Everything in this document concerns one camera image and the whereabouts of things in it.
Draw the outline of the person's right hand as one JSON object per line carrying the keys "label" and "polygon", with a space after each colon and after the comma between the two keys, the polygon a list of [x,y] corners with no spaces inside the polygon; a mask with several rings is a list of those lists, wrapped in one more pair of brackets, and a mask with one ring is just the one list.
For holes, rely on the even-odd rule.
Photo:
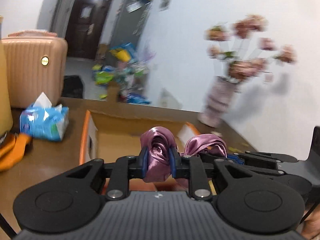
{"label": "person's right hand", "polygon": [[314,210],[306,220],[301,235],[306,239],[313,239],[319,235],[319,210]]}

